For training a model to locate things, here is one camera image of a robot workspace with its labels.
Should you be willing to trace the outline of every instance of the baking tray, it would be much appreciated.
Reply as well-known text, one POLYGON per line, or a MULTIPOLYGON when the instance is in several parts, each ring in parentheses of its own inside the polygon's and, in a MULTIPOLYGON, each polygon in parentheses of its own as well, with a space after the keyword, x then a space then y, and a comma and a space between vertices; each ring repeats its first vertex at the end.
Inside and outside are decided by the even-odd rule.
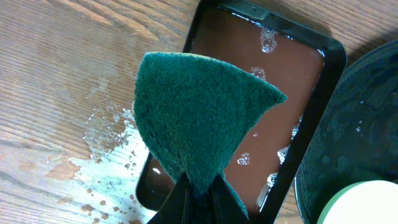
MULTIPOLYGON (((202 0, 194 15, 183 52, 191 52, 192 42, 195 39, 203 14, 211 7, 224 9, 245 18, 247 21, 266 26, 282 35, 288 35, 297 42, 301 42, 314 49, 319 49, 325 56, 323 70, 305 108, 300 129, 290 143, 290 149, 286 155, 285 162, 278 171, 275 184, 271 188, 259 215, 254 220, 251 220, 255 223, 273 223, 277 218, 279 209, 290 189, 331 94, 345 69, 347 63, 345 48, 340 42, 331 37, 327 37, 250 2, 242 0, 202 0)), ((140 176, 136 193, 138 201, 144 207, 151 210, 158 210, 167 198, 167 192, 153 191, 146 182, 149 172, 149 162, 152 158, 152 155, 149 154, 140 176)))

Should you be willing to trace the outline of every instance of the green cloth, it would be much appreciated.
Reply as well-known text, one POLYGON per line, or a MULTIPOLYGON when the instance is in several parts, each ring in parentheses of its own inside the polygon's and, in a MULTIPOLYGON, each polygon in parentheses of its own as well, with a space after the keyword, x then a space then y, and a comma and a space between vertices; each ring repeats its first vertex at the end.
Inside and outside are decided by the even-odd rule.
POLYGON ((139 69, 134 114, 150 152, 174 181, 186 172, 200 198, 264 112, 285 100, 276 87, 229 63, 152 52, 139 69))

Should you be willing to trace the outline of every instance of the black tray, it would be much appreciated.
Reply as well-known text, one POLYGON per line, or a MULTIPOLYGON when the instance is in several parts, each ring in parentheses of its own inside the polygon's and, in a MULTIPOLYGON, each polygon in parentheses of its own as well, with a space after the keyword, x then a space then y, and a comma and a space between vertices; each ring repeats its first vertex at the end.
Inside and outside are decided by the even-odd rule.
MULTIPOLYGON (((278 171, 275 185, 271 188, 266 202, 261 208, 260 214, 256 217, 256 223, 273 223, 290 189, 331 94, 335 89, 340 75, 345 69, 347 55, 343 45, 337 40, 243 0, 202 0, 193 18, 183 52, 191 51, 192 42, 195 38, 202 16, 210 7, 224 9, 249 19, 251 22, 260 23, 280 34, 289 35, 298 42, 313 47, 314 49, 320 49, 325 55, 325 65, 304 111, 300 129, 290 143, 289 152, 285 158, 285 162, 278 171)), ((167 195, 151 190, 145 181, 149 172, 149 162, 151 160, 152 155, 149 154, 136 191, 138 201, 140 201, 144 207, 151 210, 158 210, 167 195)))

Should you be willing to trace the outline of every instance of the wooden surface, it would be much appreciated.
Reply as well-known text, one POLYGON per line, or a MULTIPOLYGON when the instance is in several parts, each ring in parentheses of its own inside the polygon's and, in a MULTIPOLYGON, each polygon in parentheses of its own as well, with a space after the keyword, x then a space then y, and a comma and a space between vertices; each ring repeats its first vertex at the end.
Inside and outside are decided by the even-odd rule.
MULTIPOLYGON (((145 52, 181 51, 197 2, 0 0, 0 223, 153 215, 134 195, 146 149, 114 148, 124 137, 96 128, 121 133, 126 120, 140 141, 122 110, 137 67, 145 52)), ((338 39, 350 62, 398 37, 396 0, 259 4, 338 39)), ((302 223, 292 191, 276 223, 302 223)))

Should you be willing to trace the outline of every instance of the brown liquid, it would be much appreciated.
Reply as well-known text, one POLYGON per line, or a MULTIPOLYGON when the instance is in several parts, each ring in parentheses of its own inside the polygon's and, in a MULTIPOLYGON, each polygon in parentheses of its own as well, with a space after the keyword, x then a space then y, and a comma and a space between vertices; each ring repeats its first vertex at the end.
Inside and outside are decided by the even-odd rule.
MULTIPOLYGON (((277 151, 290 144, 292 130, 299 122, 323 68, 323 57, 317 50, 280 34, 273 35, 276 47, 269 53, 263 52, 261 32, 260 27, 242 18, 210 9, 205 13, 192 45, 194 54, 232 63, 249 73, 256 67, 263 69, 266 81, 289 97, 285 103, 265 113, 224 170, 227 180, 251 214, 260 209, 257 204, 260 192, 267 177, 280 166, 277 151), (249 164, 240 165, 238 159, 244 153, 250 154, 249 164)), ((152 163, 152 167, 165 174, 159 164, 152 163)), ((160 186, 170 188, 165 182, 156 186, 157 189, 160 186)))

